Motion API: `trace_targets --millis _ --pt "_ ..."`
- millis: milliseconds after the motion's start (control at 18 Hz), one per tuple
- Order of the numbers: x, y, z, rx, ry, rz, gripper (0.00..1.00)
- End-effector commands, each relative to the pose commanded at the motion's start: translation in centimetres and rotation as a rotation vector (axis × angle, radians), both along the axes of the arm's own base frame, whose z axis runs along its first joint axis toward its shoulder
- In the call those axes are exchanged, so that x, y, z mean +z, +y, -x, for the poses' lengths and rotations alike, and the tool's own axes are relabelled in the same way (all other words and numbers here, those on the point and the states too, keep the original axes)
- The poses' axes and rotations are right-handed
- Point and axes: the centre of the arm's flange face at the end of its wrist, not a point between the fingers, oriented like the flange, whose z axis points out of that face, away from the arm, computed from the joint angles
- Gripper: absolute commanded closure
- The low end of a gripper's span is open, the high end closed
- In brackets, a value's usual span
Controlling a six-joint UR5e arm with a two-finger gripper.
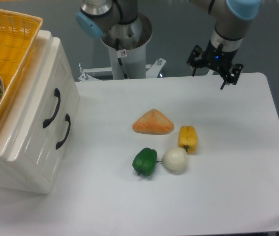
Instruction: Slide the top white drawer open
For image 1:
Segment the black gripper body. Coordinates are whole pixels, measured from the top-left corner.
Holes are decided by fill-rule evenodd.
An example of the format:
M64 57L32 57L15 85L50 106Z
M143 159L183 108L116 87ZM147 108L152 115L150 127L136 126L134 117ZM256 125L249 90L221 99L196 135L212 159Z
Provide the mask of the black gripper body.
M240 63L234 64L233 58L241 43L242 39L212 36L205 50L195 45L186 63L196 69L206 67L218 73L228 85L236 85L244 66Z

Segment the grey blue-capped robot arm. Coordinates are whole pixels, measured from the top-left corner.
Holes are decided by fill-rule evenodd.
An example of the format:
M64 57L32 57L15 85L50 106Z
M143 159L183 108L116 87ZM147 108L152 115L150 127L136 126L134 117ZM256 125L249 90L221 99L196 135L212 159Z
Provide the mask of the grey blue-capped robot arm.
M251 22L260 8L259 0L194 0L193 4L216 19L205 50L196 45L186 63L195 72L208 68L218 73L222 85L235 85L242 64L234 64ZM146 45L153 30L150 20L138 11L136 0L84 0L76 13L80 28L108 48L112 74L118 79L146 77Z

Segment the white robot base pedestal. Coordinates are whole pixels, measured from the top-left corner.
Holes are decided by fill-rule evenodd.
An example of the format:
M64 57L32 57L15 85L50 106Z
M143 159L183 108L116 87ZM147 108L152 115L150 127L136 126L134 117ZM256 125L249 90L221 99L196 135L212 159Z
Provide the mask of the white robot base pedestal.
M91 37L100 38L107 47L114 80L157 78L166 60L158 58L154 64L146 64L146 46L153 29L150 20L139 13L130 24L116 24L102 32L82 12L76 14L80 27Z

